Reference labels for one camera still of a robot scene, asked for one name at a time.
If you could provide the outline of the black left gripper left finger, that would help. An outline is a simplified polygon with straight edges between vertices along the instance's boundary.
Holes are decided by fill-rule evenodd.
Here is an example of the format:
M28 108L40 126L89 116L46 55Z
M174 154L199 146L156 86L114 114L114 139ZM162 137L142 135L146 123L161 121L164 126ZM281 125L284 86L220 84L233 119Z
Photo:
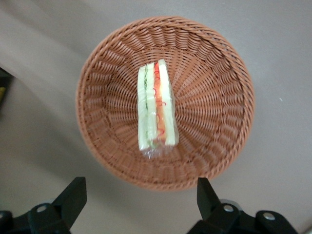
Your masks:
M41 203L13 217L0 212L2 234L69 234L87 202L86 178L76 177L51 203Z

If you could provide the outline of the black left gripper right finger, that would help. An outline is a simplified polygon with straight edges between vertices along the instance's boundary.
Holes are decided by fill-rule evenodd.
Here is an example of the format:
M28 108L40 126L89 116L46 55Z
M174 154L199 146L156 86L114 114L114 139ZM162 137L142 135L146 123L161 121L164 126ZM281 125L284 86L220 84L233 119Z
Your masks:
M297 231L281 214L261 210L255 217L229 202L222 202L207 178L197 180L197 205L202 219L190 234L296 234Z

